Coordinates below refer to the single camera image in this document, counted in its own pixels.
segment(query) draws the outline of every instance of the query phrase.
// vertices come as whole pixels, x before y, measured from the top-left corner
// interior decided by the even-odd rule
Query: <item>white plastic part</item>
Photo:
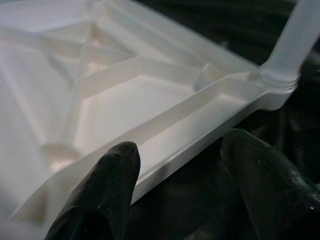
[[[23,225],[43,238],[122,141],[140,152],[137,201],[252,112],[285,103],[294,86],[269,87],[257,71],[132,1],[2,5],[0,234]]]
[[[258,78],[276,88],[292,87],[319,34],[320,1],[298,1],[270,58],[259,69]]]

